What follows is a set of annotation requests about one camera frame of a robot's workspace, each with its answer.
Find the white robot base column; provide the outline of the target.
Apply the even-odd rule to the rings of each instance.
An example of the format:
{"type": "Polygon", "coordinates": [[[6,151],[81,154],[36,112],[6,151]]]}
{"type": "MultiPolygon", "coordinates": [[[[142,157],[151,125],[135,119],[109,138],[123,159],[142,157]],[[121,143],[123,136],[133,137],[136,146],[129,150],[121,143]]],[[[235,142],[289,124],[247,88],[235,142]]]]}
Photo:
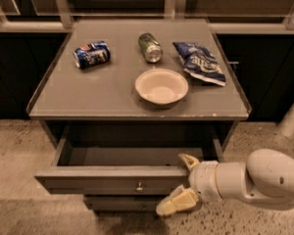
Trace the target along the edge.
{"type": "Polygon", "coordinates": [[[280,133],[286,137],[292,136],[294,134],[294,103],[278,127],[280,133]]]}

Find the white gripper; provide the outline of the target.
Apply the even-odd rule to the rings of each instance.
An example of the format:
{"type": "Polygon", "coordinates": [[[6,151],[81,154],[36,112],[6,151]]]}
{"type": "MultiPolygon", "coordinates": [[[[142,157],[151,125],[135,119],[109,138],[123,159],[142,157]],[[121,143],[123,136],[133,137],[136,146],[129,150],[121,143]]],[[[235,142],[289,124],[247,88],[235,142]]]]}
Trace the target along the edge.
{"type": "Polygon", "coordinates": [[[168,216],[192,209],[200,198],[204,203],[222,200],[216,180],[218,162],[200,163],[197,158],[184,153],[179,154],[178,157],[190,171],[188,181],[191,188],[185,188],[183,185],[176,187],[156,206],[156,213],[159,216],[168,216]]]}

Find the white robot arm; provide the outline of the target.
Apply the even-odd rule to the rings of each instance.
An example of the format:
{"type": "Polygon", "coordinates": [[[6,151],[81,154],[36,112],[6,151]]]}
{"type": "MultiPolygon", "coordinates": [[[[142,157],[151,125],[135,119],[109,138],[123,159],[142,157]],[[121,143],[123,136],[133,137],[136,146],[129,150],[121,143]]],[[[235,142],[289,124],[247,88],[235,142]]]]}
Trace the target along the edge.
{"type": "Polygon", "coordinates": [[[159,216],[225,199],[270,210],[294,208],[294,159],[276,150],[256,150],[245,163],[201,162],[187,154],[179,158],[189,170],[189,186],[166,196],[156,206],[159,216]]]}

